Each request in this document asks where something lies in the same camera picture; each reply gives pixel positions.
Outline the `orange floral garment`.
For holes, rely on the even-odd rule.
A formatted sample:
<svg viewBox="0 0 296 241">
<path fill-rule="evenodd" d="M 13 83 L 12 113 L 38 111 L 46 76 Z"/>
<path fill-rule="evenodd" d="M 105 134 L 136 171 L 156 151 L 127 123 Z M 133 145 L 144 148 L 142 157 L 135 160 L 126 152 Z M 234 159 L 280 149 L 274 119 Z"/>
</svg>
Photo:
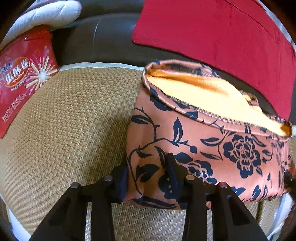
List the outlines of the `orange floral garment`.
<svg viewBox="0 0 296 241">
<path fill-rule="evenodd" d="M 127 130 L 127 193 L 137 206 L 183 209 L 173 194 L 168 154 L 207 184 L 227 183 L 245 203 L 283 195 L 295 178 L 292 126 L 265 114 L 250 94 L 210 67 L 178 60 L 144 68 Z"/>
</svg>

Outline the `woven bamboo mat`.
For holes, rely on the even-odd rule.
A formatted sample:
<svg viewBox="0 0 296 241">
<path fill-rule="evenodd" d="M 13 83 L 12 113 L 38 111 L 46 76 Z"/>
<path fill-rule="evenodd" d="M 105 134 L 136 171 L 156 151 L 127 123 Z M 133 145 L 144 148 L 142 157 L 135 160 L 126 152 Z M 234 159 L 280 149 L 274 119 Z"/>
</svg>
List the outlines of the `woven bamboo mat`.
<svg viewBox="0 0 296 241">
<path fill-rule="evenodd" d="M 94 184 L 114 167 L 127 166 L 127 130 L 143 71 L 72 67 L 21 109 L 1 140 L 1 195 L 28 232 L 34 233 L 73 182 Z M 183 240 L 184 206 L 114 203 L 115 240 Z M 91 207 L 85 240 L 91 240 Z"/>
</svg>

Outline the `red egg roll box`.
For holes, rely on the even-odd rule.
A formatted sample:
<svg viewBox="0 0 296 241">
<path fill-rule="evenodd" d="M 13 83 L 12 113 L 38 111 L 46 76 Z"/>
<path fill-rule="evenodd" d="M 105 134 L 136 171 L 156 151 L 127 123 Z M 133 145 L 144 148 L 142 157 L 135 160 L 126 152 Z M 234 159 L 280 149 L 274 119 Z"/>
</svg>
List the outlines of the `red egg roll box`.
<svg viewBox="0 0 296 241">
<path fill-rule="evenodd" d="M 16 37 L 1 51 L 1 138 L 27 100 L 59 72 L 47 26 Z"/>
</svg>

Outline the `red folded cloth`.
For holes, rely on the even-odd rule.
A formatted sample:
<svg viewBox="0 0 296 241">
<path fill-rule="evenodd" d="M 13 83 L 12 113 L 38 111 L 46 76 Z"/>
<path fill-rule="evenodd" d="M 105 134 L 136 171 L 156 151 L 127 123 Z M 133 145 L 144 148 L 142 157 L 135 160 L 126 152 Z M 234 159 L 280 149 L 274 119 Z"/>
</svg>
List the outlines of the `red folded cloth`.
<svg viewBox="0 0 296 241">
<path fill-rule="evenodd" d="M 295 51 L 256 1 L 145 1 L 132 40 L 227 72 L 290 116 Z"/>
</svg>

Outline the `dark brown leather sofa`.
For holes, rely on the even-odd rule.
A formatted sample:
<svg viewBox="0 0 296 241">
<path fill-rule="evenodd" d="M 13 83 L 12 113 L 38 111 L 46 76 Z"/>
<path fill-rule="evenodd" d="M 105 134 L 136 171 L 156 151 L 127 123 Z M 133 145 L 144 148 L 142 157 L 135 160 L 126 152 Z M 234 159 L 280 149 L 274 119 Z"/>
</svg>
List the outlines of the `dark brown leather sofa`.
<svg viewBox="0 0 296 241">
<path fill-rule="evenodd" d="M 125 63 L 143 67 L 153 61 L 175 59 L 206 64 L 177 52 L 134 43 L 132 34 L 144 2 L 81 1 L 79 18 L 53 31 L 53 48 L 57 62 L 60 65 L 79 62 Z M 227 72 L 209 66 L 237 89 L 254 94 L 264 111 L 278 115 L 255 88 Z M 285 119 L 295 122 L 295 80 L 290 116 Z"/>
</svg>

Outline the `white quilted cushion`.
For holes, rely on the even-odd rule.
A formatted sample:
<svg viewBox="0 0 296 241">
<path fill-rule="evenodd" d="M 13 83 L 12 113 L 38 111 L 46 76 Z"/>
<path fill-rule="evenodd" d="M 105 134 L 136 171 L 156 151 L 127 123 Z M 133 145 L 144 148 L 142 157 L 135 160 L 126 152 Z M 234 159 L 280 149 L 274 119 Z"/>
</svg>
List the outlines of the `white quilted cushion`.
<svg viewBox="0 0 296 241">
<path fill-rule="evenodd" d="M 45 1 L 30 7 L 17 18 L 1 42 L 1 49 L 28 30 L 46 25 L 51 30 L 61 28 L 78 19 L 82 5 L 79 1 Z"/>
</svg>

